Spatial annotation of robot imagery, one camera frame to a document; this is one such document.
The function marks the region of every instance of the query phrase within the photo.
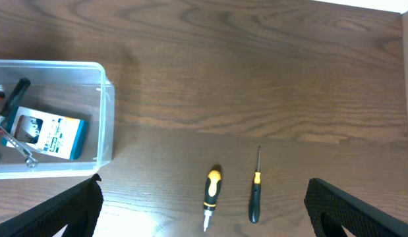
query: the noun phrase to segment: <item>wood plank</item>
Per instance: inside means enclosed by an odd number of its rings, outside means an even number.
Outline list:
[[[0,58],[97,61],[116,86],[97,236],[202,235],[214,163],[212,236],[313,235],[316,176],[408,222],[402,48],[398,14],[313,1],[0,1]],[[81,180],[0,180],[0,223]]]

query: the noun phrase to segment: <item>clear plastic container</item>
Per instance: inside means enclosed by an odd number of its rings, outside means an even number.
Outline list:
[[[0,60],[0,90],[6,95],[23,77],[31,81],[31,86],[20,106],[85,120],[88,130],[78,159],[33,152],[39,161],[35,168],[28,168],[16,149],[0,142],[0,179],[86,176],[111,162],[115,90],[100,64]],[[0,108],[5,100],[0,101]]]

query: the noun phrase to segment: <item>storage box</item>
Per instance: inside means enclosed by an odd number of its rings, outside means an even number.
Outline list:
[[[100,64],[0,60],[0,90],[6,95],[23,77],[31,81],[31,86],[20,106],[84,120],[88,123],[86,137],[78,159],[66,160],[34,153],[34,158],[39,161],[35,168],[28,168],[16,149],[0,142],[0,179],[86,176],[110,163],[115,90]]]

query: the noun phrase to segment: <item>stubby screwdriver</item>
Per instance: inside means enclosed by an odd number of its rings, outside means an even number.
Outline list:
[[[252,184],[252,194],[249,201],[249,220],[252,223],[259,221],[261,199],[261,146],[258,148],[258,165],[256,167],[255,178]]]
[[[218,194],[221,188],[221,174],[217,170],[211,170],[205,183],[204,200],[204,231],[210,224],[211,216],[216,209]]]

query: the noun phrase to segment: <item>black and yellow screwdriver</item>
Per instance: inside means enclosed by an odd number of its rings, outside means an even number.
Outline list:
[[[249,201],[249,220],[252,223],[259,221],[261,200],[261,146],[258,148],[258,164],[256,167],[255,178],[252,184],[252,194]]]
[[[218,194],[221,188],[221,173],[212,169],[205,183],[205,200],[204,200],[204,231],[210,224],[210,218],[216,209]]]

